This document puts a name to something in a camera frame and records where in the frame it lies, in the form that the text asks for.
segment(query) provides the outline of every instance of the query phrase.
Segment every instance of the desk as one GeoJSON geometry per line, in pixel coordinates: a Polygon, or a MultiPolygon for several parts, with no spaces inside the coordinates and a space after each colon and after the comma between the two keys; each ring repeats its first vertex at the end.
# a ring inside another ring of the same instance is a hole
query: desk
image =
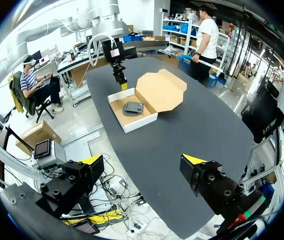
{"type": "Polygon", "coordinates": [[[180,173],[181,154],[216,160],[238,181],[252,150],[253,135],[234,112],[199,82],[163,61],[140,57],[123,62],[128,87],[146,72],[167,69],[187,83],[177,108],[157,120],[124,133],[107,96],[119,92],[111,67],[86,73],[91,97],[109,141],[128,175],[149,205],[180,238],[197,232],[214,215],[204,199],[195,197],[180,173]]]}
{"type": "Polygon", "coordinates": [[[53,70],[53,75],[56,76],[58,74],[58,65],[61,62],[62,57],[58,57],[57,59],[50,60],[46,65],[40,67],[39,69],[34,71],[34,74],[38,77],[43,76],[47,73],[51,73],[53,70]]]}
{"type": "MultiPolygon", "coordinates": [[[[94,55],[92,58],[95,61],[96,58],[97,58],[97,55],[94,55]]],[[[103,53],[100,53],[99,54],[99,59],[102,59],[102,58],[104,58],[104,55],[103,55],[103,53]]],[[[74,61],[64,60],[64,61],[62,61],[58,65],[57,74],[59,75],[60,81],[62,82],[63,87],[66,90],[66,94],[70,98],[70,101],[71,101],[73,107],[76,107],[78,105],[78,102],[80,102],[81,100],[90,97],[91,93],[90,93],[89,89],[84,89],[83,93],[80,96],[74,97],[72,95],[72,93],[70,92],[66,82],[64,81],[64,76],[67,78],[67,80],[69,82],[71,82],[71,79],[70,79],[70,76],[68,74],[68,71],[70,71],[72,69],[75,69],[75,68],[78,68],[78,67],[80,67],[82,65],[85,65],[85,64],[87,64],[89,62],[90,61],[89,61],[89,58],[87,57],[87,55],[84,55],[84,56],[79,56],[78,55],[74,59],[74,61]]]]}

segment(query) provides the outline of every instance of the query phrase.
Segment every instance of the white cable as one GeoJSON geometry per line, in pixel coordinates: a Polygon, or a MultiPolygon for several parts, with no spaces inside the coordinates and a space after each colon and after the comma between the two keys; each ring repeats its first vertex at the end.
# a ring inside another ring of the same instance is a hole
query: white cable
{"type": "Polygon", "coordinates": [[[94,35],[94,36],[90,39],[90,41],[88,42],[88,45],[87,45],[87,55],[88,55],[88,59],[89,59],[91,65],[92,65],[92,67],[95,67],[95,66],[98,64],[98,61],[99,61],[98,55],[99,55],[99,51],[100,51],[100,47],[101,47],[101,41],[100,41],[99,44],[98,44],[97,56],[96,56],[96,61],[95,61],[95,62],[93,62],[92,57],[91,57],[91,52],[90,52],[91,44],[92,44],[92,42],[93,42],[94,39],[96,39],[96,38],[98,38],[98,37],[101,37],[101,36],[107,37],[107,38],[111,41],[111,45],[112,45],[112,43],[113,43],[115,46],[117,46],[117,43],[116,43],[116,41],[114,40],[114,38],[113,38],[110,34],[108,34],[108,33],[106,33],[106,32],[101,32],[101,33],[98,33],[98,34],[94,35]]]}

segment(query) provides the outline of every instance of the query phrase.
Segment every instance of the computer monitor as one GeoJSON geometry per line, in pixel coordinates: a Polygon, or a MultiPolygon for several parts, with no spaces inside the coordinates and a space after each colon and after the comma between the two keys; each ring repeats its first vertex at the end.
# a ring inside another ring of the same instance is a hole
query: computer monitor
{"type": "Polygon", "coordinates": [[[32,56],[34,60],[39,60],[40,58],[42,58],[40,51],[37,51],[36,53],[32,54],[32,56]]]}

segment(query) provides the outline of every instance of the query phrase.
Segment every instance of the dark gray table surface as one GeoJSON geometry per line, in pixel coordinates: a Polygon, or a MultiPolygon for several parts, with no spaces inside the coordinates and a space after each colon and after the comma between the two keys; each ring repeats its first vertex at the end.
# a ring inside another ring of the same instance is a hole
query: dark gray table surface
{"type": "Polygon", "coordinates": [[[183,103],[173,111],[161,112],[155,122],[124,133],[107,100],[121,90],[111,66],[86,73],[88,89],[118,159],[149,205],[185,239],[214,212],[201,196],[195,197],[181,174],[181,154],[218,161],[228,177],[238,181],[253,135],[223,101],[179,69],[153,57],[126,60],[123,65],[129,88],[145,73],[160,69],[187,83],[183,103]]]}

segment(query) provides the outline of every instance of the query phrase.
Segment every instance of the cardboard boxes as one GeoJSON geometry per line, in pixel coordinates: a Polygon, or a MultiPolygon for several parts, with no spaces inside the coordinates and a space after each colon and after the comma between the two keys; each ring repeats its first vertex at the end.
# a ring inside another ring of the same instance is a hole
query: cardboard boxes
{"type": "Polygon", "coordinates": [[[185,37],[180,37],[180,44],[185,46],[186,45],[186,38],[185,37]]]}
{"type": "Polygon", "coordinates": [[[179,59],[173,55],[171,55],[170,57],[166,54],[154,54],[152,55],[152,57],[154,57],[155,59],[159,59],[163,62],[165,62],[166,64],[174,67],[174,68],[178,68],[179,65],[179,59]]]}
{"type": "Polygon", "coordinates": [[[76,67],[74,69],[72,69],[70,72],[71,72],[71,75],[72,75],[72,79],[76,85],[76,88],[79,88],[79,87],[82,87],[83,85],[86,84],[86,82],[83,82],[83,80],[85,79],[85,73],[86,73],[86,70],[87,72],[88,71],[91,71],[92,69],[97,69],[99,67],[102,67],[102,66],[105,66],[105,65],[108,65],[108,63],[106,62],[105,58],[101,58],[98,60],[97,62],[97,65],[96,66],[89,66],[90,63],[87,63],[87,64],[83,64],[79,67],[76,67]]]}
{"type": "Polygon", "coordinates": [[[179,38],[178,36],[173,36],[173,35],[171,35],[170,41],[171,41],[172,43],[178,44],[178,43],[180,43],[180,38],[179,38]]]}
{"type": "Polygon", "coordinates": [[[143,41],[165,41],[165,36],[146,36],[143,38],[143,41]]]}
{"type": "MultiPolygon", "coordinates": [[[[61,138],[56,134],[55,131],[47,124],[46,121],[41,121],[37,125],[34,125],[29,130],[25,131],[20,138],[29,144],[33,149],[36,144],[46,139],[54,140],[57,143],[61,143],[61,138]]],[[[20,141],[16,141],[15,145],[31,157],[29,149],[24,146],[20,141]]]]}
{"type": "Polygon", "coordinates": [[[156,121],[160,112],[172,111],[183,102],[186,90],[183,80],[161,69],[157,73],[147,72],[137,80],[136,88],[109,95],[107,100],[122,129],[129,133],[156,121]],[[123,106],[127,102],[143,103],[143,112],[138,116],[125,116],[123,106]]]}
{"type": "Polygon", "coordinates": [[[197,40],[195,40],[195,39],[191,39],[190,40],[190,46],[192,46],[192,47],[197,47],[197,40]]]}

